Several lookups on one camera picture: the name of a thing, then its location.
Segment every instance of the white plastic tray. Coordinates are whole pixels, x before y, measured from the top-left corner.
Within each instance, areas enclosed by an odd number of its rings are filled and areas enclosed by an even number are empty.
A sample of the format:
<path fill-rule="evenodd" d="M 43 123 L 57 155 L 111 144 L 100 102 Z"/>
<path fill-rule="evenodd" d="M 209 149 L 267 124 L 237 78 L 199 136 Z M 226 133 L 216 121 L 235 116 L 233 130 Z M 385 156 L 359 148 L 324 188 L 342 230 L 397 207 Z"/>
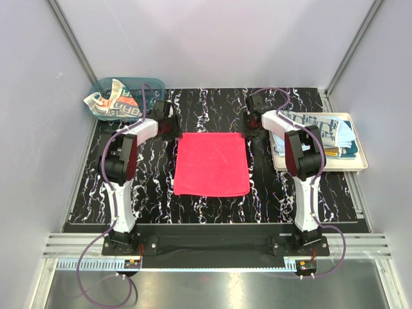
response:
<path fill-rule="evenodd" d="M 359 137 L 358 137 L 358 134 L 356 133 L 355 126 L 353 125 L 352 118 L 350 117 L 348 113 L 305 113 L 305 114 L 313 115 L 313 116 L 335 116 L 335 117 L 339 117 L 342 120 L 350 121 L 353 132 L 355 133 L 356 143 L 359 148 L 359 151 L 356 154 L 356 158 L 353 160 L 340 160 L 340 159 L 334 159 L 334 158 L 327 157 L 326 166 L 324 168 L 324 171 L 326 172 L 359 172 L 368 167 L 368 162 L 366 161 L 361 142 L 359 141 Z M 273 158 L 275 170 L 286 171 L 285 158 L 284 156 L 283 157 L 279 156 L 275 152 L 275 141 L 272 137 L 272 134 L 269 134 L 269 136 L 270 136 L 270 146 L 272 148 L 272 158 Z"/>

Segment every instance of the stack of folded cloth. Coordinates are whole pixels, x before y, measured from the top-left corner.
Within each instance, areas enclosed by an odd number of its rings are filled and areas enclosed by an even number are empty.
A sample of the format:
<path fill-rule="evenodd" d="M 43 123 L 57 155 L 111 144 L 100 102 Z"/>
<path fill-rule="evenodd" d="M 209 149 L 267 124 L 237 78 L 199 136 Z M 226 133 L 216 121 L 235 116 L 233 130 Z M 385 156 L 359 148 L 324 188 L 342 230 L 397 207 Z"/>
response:
<path fill-rule="evenodd" d="M 284 116 L 290 120 L 305 126 L 316 125 L 322 137 L 322 143 L 327 156 L 338 159 L 354 159 L 358 152 L 356 136 L 349 121 L 337 117 L 314 116 L 305 113 L 294 113 L 293 111 L 282 111 Z M 285 141 L 272 133 L 275 142 L 275 152 L 279 156 L 285 156 Z"/>

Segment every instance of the light blue towel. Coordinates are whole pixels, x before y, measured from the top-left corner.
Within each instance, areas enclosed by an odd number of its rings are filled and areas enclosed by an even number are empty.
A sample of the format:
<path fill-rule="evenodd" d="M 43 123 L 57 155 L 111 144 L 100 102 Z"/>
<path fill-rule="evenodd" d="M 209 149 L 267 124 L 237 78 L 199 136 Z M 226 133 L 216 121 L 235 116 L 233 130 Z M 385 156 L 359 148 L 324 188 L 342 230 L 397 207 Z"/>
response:
<path fill-rule="evenodd" d="M 338 129 L 338 143 L 336 147 L 341 148 L 350 148 L 352 146 L 352 141 L 356 139 L 355 133 L 352 129 L 345 123 L 345 121 L 337 118 L 337 117 L 329 117 L 323 116 L 323 118 L 334 119 L 339 121 L 339 129 Z M 285 156 L 285 141 L 277 136 L 276 134 L 272 133 L 274 140 L 275 140 L 275 151 L 279 153 L 279 156 Z M 303 150 L 309 149 L 309 146 L 302 146 Z"/>

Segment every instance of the red cloth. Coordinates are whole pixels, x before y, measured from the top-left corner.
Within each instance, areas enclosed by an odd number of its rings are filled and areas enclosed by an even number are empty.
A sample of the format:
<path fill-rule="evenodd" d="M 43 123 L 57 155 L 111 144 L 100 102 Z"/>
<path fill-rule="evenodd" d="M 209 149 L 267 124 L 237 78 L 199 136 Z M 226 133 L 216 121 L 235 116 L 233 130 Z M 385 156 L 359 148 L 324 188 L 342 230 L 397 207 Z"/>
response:
<path fill-rule="evenodd" d="M 179 140 L 174 193 L 242 196 L 250 191 L 245 140 L 239 133 L 184 133 Z"/>

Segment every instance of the orange and white cloth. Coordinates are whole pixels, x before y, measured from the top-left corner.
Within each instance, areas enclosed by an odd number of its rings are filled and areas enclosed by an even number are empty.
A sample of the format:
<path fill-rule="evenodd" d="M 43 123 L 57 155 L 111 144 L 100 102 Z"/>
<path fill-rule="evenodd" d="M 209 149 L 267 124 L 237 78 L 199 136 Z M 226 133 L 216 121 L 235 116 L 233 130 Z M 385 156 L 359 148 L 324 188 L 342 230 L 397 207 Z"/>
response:
<path fill-rule="evenodd" d="M 112 81 L 109 99 L 103 98 L 100 92 L 94 92 L 83 101 L 94 115 L 105 117 L 107 120 L 136 119 L 142 116 L 130 91 L 117 79 Z"/>

